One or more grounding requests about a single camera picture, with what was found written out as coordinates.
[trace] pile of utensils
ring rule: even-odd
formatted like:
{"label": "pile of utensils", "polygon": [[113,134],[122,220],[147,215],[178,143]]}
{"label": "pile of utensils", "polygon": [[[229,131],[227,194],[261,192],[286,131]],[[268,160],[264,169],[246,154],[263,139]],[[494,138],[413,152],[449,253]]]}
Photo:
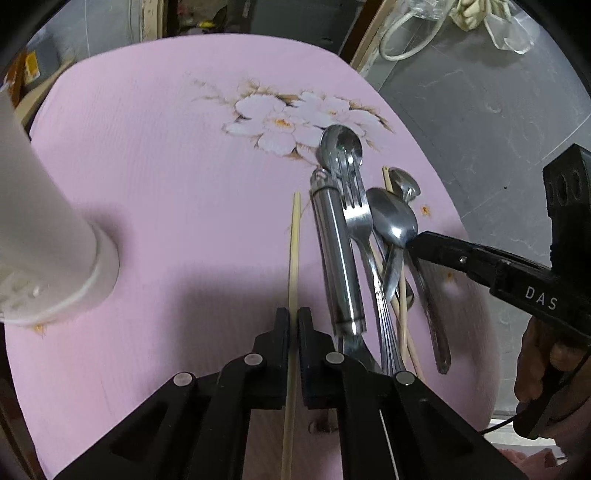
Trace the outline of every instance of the pile of utensils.
{"label": "pile of utensils", "polygon": [[[370,371],[392,376],[406,369],[402,361],[406,347],[406,309],[412,306],[414,300],[414,293],[404,277],[406,259],[426,311],[437,368],[441,373],[447,373],[451,358],[441,318],[418,259],[412,258],[405,248],[418,231],[417,219],[408,205],[420,194],[418,184],[403,170],[391,168],[389,177],[392,186],[396,185],[394,192],[380,188],[366,191],[360,173],[361,141],[344,125],[332,125],[324,130],[319,160],[321,167],[313,172],[310,179],[310,199],[339,351],[356,358]],[[381,253],[380,265],[374,256],[372,238]],[[366,321],[351,240],[359,250],[372,294],[380,365],[374,360],[362,336],[366,331]],[[389,308],[394,297],[400,305],[397,310],[401,324],[398,340]]]}

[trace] pink table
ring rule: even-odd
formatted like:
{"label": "pink table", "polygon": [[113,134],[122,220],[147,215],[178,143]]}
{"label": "pink table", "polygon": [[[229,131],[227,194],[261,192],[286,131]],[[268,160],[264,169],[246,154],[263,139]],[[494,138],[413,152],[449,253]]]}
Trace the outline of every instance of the pink table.
{"label": "pink table", "polygon": [[[319,48],[250,35],[174,38],[62,75],[35,120],[33,146],[64,194],[116,241],[121,272],[92,312],[44,333],[7,326],[18,398],[49,478],[176,372],[215,372],[271,327],[275,308],[287,305],[297,190],[306,205],[300,305],[330,331],[307,191],[331,123],[362,136],[367,187],[383,185],[383,165],[402,167],[423,191],[413,206],[419,228],[465,236],[396,114]],[[462,275],[436,275],[453,357],[447,376],[435,369],[419,307],[410,330],[429,386],[482,428],[499,381],[485,294]],[[373,318],[368,325],[377,353]],[[303,406],[297,415],[293,478],[341,478],[338,435],[311,436],[311,415]],[[281,412],[253,415],[245,479],[278,478],[281,435]]]}

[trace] chopstick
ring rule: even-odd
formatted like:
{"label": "chopstick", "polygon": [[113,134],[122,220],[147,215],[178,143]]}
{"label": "chopstick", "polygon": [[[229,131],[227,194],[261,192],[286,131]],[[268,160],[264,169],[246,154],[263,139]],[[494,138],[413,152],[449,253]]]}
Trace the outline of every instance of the chopstick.
{"label": "chopstick", "polygon": [[[382,175],[384,177],[384,186],[386,187],[386,190],[388,190],[389,192],[394,192],[394,189],[392,188],[392,181],[390,180],[390,175],[388,172],[389,167],[382,167]],[[417,377],[419,377],[419,379],[424,382],[424,375],[423,375],[423,369],[421,368],[421,364],[420,361],[418,359],[418,352],[417,352],[417,348],[415,346],[415,343],[413,341],[413,337],[410,335],[410,332],[408,331],[408,309],[407,309],[407,301],[406,301],[406,277],[404,274],[404,262],[402,263],[402,270],[400,272],[400,282],[398,284],[398,291],[399,291],[399,297],[400,297],[400,304],[398,303],[398,300],[396,299],[396,297],[392,298],[392,308],[394,309],[394,313],[398,319],[398,324],[400,327],[400,337],[399,337],[399,344],[400,344],[400,352],[402,355],[402,360],[404,360],[406,353],[408,352],[408,356],[410,357],[413,366],[414,366],[414,370],[415,373],[417,374]]]}
{"label": "chopstick", "polygon": [[301,195],[294,193],[291,210],[290,273],[288,283],[288,308],[290,311],[290,344],[287,364],[287,398],[285,399],[285,420],[283,424],[283,449],[281,452],[281,480],[291,479],[293,456],[294,423],[296,421],[297,391],[297,281],[300,261],[300,218]]}

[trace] white cylindrical container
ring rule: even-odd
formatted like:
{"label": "white cylindrical container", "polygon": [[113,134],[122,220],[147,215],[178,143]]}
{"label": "white cylindrical container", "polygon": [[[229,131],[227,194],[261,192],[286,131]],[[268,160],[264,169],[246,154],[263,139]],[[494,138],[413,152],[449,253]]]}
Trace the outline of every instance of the white cylindrical container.
{"label": "white cylindrical container", "polygon": [[92,308],[118,271],[114,243],[70,206],[0,92],[0,320],[36,325]]}

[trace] metal rivet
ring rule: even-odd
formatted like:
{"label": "metal rivet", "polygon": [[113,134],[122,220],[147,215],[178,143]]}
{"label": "metal rivet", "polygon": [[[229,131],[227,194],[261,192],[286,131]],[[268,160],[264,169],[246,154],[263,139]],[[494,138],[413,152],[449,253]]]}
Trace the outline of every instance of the metal rivet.
{"label": "metal rivet", "polygon": [[173,378],[173,382],[177,387],[186,387],[193,381],[193,376],[187,372],[181,372],[176,374]]}
{"label": "metal rivet", "polygon": [[396,374],[396,380],[402,385],[411,385],[414,382],[414,375],[411,372],[398,372]]}
{"label": "metal rivet", "polygon": [[260,365],[262,362],[262,356],[258,353],[249,353],[246,357],[244,357],[244,363],[247,365]]}
{"label": "metal rivet", "polygon": [[340,352],[327,353],[326,361],[330,364],[338,365],[345,361],[345,356]]}

